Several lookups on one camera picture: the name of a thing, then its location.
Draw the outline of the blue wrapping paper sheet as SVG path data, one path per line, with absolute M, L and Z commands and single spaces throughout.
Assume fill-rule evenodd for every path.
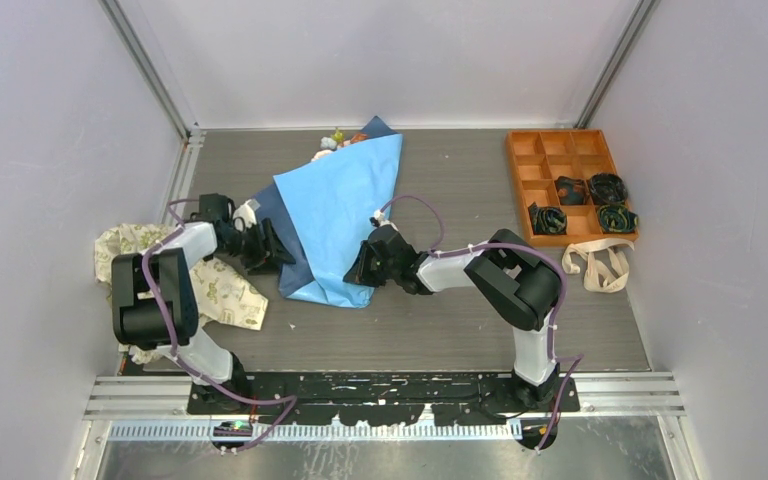
M 252 199 L 294 258 L 279 269 L 288 300 L 364 308 L 373 288 L 344 280 L 372 232 L 373 213 L 394 196 L 403 137 L 380 117 L 361 130 L 366 140 L 274 176 Z

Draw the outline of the beige tote bag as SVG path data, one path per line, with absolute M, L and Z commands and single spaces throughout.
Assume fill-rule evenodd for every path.
M 583 287 L 593 293 L 614 294 L 623 291 L 630 278 L 630 265 L 624 248 L 635 249 L 633 242 L 606 238 L 570 244 L 561 258 L 569 275 L 583 275 Z

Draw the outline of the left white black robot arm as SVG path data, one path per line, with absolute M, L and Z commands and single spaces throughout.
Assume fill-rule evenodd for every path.
M 185 371 L 195 392 L 229 413 L 258 405 L 239 359 L 199 325 L 190 273 L 220 252 L 240 259 L 247 271 L 274 273 L 292 265 L 271 220 L 239 213 L 222 194 L 202 194 L 189 219 L 142 253 L 111 262 L 112 325 L 125 345 L 157 350 Z

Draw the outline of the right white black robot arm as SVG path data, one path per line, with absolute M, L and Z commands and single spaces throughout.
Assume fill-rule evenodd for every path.
M 476 288 L 512 327 L 512 394 L 518 403 L 537 411 L 552 400 L 560 371 L 555 317 L 566 281 L 547 256 L 514 232 L 500 229 L 459 250 L 419 251 L 395 227 L 382 225 L 361 242 L 344 281 L 373 288 L 393 281 L 411 295 Z

